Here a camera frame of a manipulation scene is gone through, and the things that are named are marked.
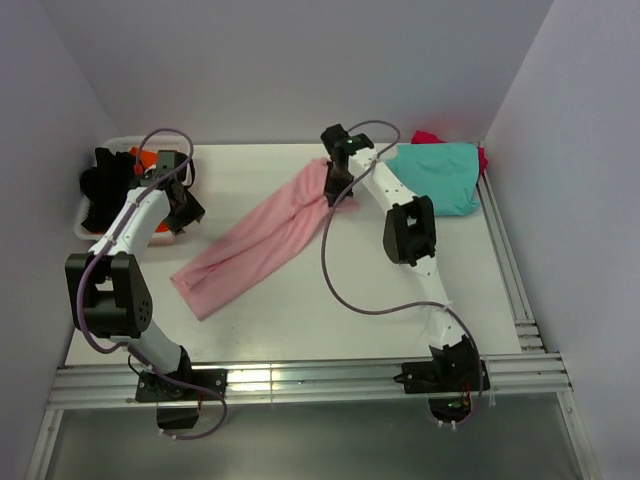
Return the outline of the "pink t shirt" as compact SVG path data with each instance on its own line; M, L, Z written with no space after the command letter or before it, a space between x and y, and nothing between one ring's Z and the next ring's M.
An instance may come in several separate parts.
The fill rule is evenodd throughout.
M171 276L203 321L284 266L323 228L329 160L308 162L210 246Z

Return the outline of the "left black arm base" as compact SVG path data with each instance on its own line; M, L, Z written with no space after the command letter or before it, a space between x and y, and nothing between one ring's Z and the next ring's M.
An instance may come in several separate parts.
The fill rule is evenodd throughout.
M164 379L141 372L134 399L136 403L156 405L159 428L181 433L196 425L205 401L224 399L227 375L225 369L196 369L186 378L177 374Z

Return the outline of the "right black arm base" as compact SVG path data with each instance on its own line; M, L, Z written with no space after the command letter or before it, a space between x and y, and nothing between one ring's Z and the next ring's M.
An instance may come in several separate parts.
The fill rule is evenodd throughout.
M429 395L430 414L439 425L454 428L473 412L472 395L490 389L483 362L433 358L424 362L405 362L393 381L407 395Z

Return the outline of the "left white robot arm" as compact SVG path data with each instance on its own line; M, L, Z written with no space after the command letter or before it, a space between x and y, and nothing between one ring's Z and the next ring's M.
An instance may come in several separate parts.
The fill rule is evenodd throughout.
M159 377L159 388L183 399L195 386L191 360L155 323L152 295L138 256L157 227L181 233L204 210L185 181L193 174L190 153L160 150L153 168L139 161L120 195L122 205L102 237L85 254L72 254L65 275L75 328L99 354L127 351Z

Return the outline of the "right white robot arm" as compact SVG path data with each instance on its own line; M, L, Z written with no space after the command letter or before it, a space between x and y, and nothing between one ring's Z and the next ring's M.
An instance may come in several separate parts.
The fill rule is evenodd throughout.
M378 151L364 133L354 135L340 124L327 127L320 136L329 154L324 197L329 214L321 238L321 270L330 293L347 309L367 316L390 315L409 309L431 312L427 321L429 349L434 356L433 378L443 389L452 390L468 372L482 373L477 343L462 318L454 312L441 280L436 259L434 206L427 195L419 196L399 180L381 156L398 142ZM382 246L388 260L417 275L421 298L379 310L357 307L344 299L330 279L326 249L329 229L337 207L361 184L384 213Z

